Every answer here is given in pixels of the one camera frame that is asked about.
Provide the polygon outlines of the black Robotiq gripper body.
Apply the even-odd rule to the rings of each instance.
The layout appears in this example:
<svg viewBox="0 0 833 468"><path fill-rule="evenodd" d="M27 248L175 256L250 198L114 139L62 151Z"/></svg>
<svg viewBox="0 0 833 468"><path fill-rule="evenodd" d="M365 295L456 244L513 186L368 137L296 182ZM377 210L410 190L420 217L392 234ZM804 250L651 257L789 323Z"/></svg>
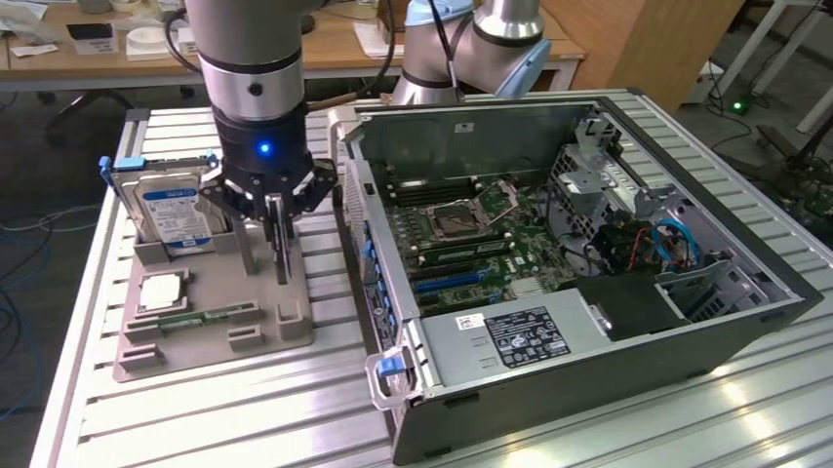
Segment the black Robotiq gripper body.
<svg viewBox="0 0 833 468"><path fill-rule="evenodd" d="M300 104L286 115L270 120L241 120L214 107L218 135L223 148L223 175L253 194L257 218L276 222L267 196L281 195L290 204L296 186L313 171L308 148L308 105Z"/></svg>

